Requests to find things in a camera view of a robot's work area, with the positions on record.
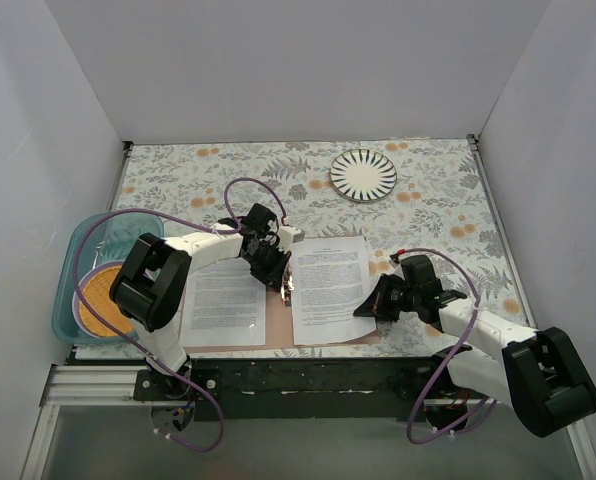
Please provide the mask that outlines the printed paper sheet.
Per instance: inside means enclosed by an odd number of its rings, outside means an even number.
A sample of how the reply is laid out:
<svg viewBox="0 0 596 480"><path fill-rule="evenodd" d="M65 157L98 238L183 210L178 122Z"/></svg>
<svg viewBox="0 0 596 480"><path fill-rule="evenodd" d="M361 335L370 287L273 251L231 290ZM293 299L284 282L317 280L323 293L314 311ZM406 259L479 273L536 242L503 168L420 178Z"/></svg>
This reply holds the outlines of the printed paper sheet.
<svg viewBox="0 0 596 480"><path fill-rule="evenodd" d="M242 259L224 260L189 275L181 343L185 347L265 344L266 288Z"/></svg>
<svg viewBox="0 0 596 480"><path fill-rule="evenodd" d="M353 315L370 293L363 236L302 240L292 246L290 269L296 346L354 342L376 331L373 318Z"/></svg>

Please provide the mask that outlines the floral tablecloth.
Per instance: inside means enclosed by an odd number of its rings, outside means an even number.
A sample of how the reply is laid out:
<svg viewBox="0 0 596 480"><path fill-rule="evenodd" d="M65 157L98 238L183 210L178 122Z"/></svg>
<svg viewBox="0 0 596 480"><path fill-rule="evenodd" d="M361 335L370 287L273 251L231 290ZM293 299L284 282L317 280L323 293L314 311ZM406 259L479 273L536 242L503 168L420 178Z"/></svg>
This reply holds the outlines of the floral tablecloth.
<svg viewBox="0 0 596 480"><path fill-rule="evenodd" d="M446 287L475 284L489 311L532 323L466 140L365 142L394 164L397 182L386 198L364 204L339 195L329 175L332 161L354 148L352 141L138 145L116 207L173 215L165 226L173 236L254 203L285 208L308 237L363 236L373 278L391 271L392 252L431 248Z"/></svg>

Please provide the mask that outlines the metal folder clip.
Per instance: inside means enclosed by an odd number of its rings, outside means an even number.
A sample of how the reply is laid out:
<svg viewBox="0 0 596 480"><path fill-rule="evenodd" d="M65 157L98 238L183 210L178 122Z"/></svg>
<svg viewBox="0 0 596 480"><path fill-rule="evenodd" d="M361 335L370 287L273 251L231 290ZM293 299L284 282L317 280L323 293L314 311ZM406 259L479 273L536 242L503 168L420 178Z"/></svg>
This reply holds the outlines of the metal folder clip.
<svg viewBox="0 0 596 480"><path fill-rule="evenodd" d="M294 290L294 282L293 282L291 269L287 268L283 273L281 289L280 289L282 304L285 307L288 307L291 305L291 297L292 297L293 290Z"/></svg>

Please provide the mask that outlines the orange woven coaster dish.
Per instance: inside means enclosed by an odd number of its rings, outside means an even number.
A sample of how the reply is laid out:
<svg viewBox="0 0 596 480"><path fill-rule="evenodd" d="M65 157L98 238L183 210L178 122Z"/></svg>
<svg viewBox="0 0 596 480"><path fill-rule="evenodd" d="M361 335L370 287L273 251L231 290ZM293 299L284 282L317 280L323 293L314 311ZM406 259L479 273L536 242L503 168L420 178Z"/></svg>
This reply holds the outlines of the orange woven coaster dish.
<svg viewBox="0 0 596 480"><path fill-rule="evenodd" d="M89 271L79 282L84 298L109 324L124 334L133 335L134 328L130 320L109 298L109 291L114 279L120 272L122 261L102 264ZM80 329L95 339L120 339L120 337L101 323L82 303L77 294L73 295L72 312Z"/></svg>

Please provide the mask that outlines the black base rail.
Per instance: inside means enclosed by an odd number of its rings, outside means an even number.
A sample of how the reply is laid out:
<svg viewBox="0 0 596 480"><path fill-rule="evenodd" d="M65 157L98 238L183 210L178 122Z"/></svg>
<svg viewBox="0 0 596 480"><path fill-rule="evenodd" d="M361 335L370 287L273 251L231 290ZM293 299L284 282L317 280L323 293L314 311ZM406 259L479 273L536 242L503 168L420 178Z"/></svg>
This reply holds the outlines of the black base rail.
<svg viewBox="0 0 596 480"><path fill-rule="evenodd" d="M190 379L229 420L405 421L439 364L434 357L196 359Z"/></svg>

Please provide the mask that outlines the pink file folder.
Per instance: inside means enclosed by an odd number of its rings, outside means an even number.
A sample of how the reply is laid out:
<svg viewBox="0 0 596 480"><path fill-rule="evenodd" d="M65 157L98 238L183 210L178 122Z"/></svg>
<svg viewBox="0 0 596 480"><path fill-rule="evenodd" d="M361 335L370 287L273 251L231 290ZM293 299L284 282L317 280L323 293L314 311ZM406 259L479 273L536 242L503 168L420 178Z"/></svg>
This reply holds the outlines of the pink file folder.
<svg viewBox="0 0 596 480"><path fill-rule="evenodd" d="M281 296L272 291L266 292L266 330L265 344L250 347L185 347L190 352L228 352L245 350L273 350L298 347L294 339L292 308L282 304Z"/></svg>

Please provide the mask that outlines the white plate blue stripes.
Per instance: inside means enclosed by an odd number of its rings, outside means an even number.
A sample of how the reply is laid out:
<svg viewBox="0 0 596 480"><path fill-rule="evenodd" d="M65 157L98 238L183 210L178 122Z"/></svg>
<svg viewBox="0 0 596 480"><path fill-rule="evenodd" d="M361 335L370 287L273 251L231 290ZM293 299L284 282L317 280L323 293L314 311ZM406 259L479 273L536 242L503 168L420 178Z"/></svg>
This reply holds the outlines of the white plate blue stripes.
<svg viewBox="0 0 596 480"><path fill-rule="evenodd" d="M330 164L333 188L357 203L371 203L387 197L395 188L398 174L384 154L365 148L348 150Z"/></svg>

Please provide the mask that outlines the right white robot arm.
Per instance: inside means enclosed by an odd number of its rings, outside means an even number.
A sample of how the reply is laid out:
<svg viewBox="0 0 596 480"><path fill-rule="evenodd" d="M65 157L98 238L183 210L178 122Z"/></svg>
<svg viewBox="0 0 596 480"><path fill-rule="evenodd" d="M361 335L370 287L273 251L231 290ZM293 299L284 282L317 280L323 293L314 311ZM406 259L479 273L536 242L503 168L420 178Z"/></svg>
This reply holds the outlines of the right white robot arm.
<svg viewBox="0 0 596 480"><path fill-rule="evenodd" d="M455 337L452 347L437 354L409 424L432 390L449 398L466 389L481 394L481 405L507 405L539 438L596 413L596 386L566 332L515 324L484 309L478 291L445 288L430 259L435 253L413 248L392 254L400 273L381 275L353 312L386 322L413 313Z"/></svg>

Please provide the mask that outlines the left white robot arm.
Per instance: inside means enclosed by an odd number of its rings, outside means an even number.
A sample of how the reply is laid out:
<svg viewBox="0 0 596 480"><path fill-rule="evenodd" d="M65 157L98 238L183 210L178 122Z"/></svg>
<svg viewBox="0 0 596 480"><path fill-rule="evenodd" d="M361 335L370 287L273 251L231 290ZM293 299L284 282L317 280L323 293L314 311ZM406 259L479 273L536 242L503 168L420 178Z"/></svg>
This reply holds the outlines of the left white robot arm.
<svg viewBox="0 0 596 480"><path fill-rule="evenodd" d="M167 238L146 233L136 240L109 297L136 329L147 365L158 372L156 387L166 398L181 399L191 386L184 370L188 355L170 325L188 276L240 258L253 278L279 292L291 246L303 237L303 231L280 223L271 210L256 203L247 215L221 219L206 232Z"/></svg>

